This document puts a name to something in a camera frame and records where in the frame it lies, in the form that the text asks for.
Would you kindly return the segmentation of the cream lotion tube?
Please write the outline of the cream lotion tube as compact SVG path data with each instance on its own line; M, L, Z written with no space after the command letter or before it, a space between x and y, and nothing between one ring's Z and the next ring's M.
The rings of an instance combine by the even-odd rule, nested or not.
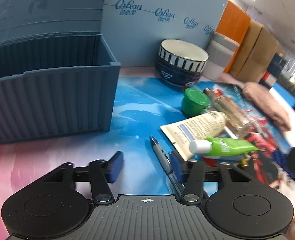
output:
M216 137L227 123L227 116L218 111L210 111L183 121L160 126L176 151L184 160L192 158L189 145L194 140L204 140L208 137Z

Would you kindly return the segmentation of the clear glass perfume bottle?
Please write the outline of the clear glass perfume bottle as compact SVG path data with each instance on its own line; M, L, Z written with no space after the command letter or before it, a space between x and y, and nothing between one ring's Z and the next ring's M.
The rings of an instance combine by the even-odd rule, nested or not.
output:
M227 116L227 127L233 135L244 138L252 126L252 120L245 112L225 94L215 93L210 88L205 88L203 92L212 100L212 107Z

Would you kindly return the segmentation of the green white-capped tube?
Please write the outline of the green white-capped tube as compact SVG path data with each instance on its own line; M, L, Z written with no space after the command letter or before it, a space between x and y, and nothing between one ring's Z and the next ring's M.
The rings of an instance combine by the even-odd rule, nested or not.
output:
M247 140L233 138L206 138L191 141L189 145L192 154L204 154L208 157L229 157L259 150Z

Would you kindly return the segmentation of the grey black pen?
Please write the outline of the grey black pen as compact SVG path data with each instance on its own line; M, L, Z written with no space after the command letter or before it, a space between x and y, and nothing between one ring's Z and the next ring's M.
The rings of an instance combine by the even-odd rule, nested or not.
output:
M161 164L163 170L170 180L170 185L172 186L175 195L177 196L177 198L180 198L184 191L184 185L178 182L171 167L169 158L167 157L166 153L164 152L160 143L156 140L155 137L150 136L150 144L155 155L158 158L159 163Z

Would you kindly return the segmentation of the brown cardboard box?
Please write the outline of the brown cardboard box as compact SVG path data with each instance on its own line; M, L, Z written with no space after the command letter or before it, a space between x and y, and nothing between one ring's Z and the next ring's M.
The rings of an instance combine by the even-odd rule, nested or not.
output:
M258 82L275 54L286 56L275 36L261 23L251 21L229 74L244 83Z

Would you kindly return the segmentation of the blue ribbed storage box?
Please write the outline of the blue ribbed storage box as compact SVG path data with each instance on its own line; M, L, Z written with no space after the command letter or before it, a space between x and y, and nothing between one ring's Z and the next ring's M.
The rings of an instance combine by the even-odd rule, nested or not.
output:
M0 0L0 144L107 132L120 63L104 0Z

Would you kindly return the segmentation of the orange box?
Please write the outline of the orange box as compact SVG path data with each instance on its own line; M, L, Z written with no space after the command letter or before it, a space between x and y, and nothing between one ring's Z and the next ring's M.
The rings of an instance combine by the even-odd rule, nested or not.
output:
M235 50L232 59L225 68L225 73L229 72L235 60L236 54L250 25L250 21L250 16L242 8L232 1L227 2L221 20L216 28L216 32L234 40L239 44L239 47Z

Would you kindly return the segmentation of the grey white travel cup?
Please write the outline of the grey white travel cup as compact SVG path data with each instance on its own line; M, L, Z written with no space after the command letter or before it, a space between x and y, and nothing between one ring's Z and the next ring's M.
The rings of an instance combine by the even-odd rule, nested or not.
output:
M203 75L211 80L217 80L230 63L239 43L220 33L214 33L206 52L209 55Z

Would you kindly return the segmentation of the navy white ceramic bowl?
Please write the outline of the navy white ceramic bowl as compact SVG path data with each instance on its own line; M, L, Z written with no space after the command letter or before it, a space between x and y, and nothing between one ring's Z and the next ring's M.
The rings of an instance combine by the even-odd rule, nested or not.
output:
M166 39L160 44L154 67L165 81L189 87L200 80L208 59L208 53L193 43Z

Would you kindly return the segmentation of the colourful anime desk mat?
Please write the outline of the colourful anime desk mat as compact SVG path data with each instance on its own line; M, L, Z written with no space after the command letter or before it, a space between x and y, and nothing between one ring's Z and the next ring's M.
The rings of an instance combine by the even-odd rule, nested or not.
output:
M294 201L230 163L191 158L180 198L155 155L183 91L119 78L107 132L0 144L0 239L285 239ZM107 161L124 164L114 183Z

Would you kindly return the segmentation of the green round jar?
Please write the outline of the green round jar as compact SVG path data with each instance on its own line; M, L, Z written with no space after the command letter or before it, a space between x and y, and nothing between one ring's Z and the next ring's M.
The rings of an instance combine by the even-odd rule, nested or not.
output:
M181 103L181 110L187 116L197 116L204 112L211 105L209 97L196 88L184 90L184 97Z

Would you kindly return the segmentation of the light blue foam board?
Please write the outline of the light blue foam board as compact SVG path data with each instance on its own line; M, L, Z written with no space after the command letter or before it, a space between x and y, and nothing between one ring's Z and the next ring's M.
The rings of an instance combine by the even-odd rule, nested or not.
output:
M102 33L123 67L152 66L165 39L206 48L228 0L105 0Z

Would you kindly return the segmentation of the pink knitted cloth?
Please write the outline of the pink knitted cloth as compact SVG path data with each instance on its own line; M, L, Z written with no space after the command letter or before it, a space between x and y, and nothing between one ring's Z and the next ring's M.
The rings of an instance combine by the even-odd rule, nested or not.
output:
M247 82L244 85L242 93L245 98L258 107L278 129L282 132L289 132L291 130L289 114L266 87L258 83Z

